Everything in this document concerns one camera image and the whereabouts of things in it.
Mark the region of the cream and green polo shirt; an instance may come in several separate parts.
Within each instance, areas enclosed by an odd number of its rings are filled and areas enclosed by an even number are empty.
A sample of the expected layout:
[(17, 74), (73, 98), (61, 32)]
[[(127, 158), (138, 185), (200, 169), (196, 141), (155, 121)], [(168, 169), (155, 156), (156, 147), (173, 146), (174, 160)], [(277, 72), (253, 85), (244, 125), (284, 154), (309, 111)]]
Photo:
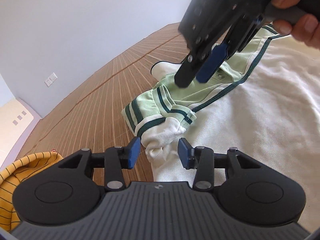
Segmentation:
[(177, 144), (222, 153), (231, 146), (298, 182), (306, 192), (300, 223), (319, 227), (319, 50), (258, 31), (207, 83), (178, 88), (179, 64), (151, 68), (156, 85), (133, 99), (122, 116), (141, 138), (155, 181), (186, 181)]

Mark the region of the bamboo bed mat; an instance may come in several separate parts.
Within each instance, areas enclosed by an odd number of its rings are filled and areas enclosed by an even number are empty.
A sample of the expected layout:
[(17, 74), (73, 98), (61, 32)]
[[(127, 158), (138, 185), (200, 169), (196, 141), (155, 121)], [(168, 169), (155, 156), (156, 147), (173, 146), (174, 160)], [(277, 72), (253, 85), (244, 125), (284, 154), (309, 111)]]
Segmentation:
[(159, 29), (97, 70), (36, 125), (18, 156), (55, 150), (66, 157), (81, 148), (99, 153), (125, 146), (132, 133), (121, 110), (156, 84), (154, 63), (179, 63), (188, 53), (177, 28)]

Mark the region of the cream headboard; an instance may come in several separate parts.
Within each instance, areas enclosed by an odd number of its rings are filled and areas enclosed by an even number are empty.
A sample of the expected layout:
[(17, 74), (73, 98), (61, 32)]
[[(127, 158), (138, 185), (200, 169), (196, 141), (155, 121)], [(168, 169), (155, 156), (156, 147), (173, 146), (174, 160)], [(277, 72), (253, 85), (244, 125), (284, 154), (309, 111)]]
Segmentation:
[(1, 107), (1, 170), (14, 162), (41, 117), (20, 98)]

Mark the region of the white wall switch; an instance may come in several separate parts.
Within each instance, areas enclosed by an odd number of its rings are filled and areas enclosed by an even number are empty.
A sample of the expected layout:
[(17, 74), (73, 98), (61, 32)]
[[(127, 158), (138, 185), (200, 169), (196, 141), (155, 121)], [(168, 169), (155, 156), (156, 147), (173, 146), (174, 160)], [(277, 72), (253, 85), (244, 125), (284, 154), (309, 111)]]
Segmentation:
[(57, 76), (55, 73), (52, 73), (47, 79), (45, 79), (44, 83), (47, 87), (50, 87), (57, 80)]

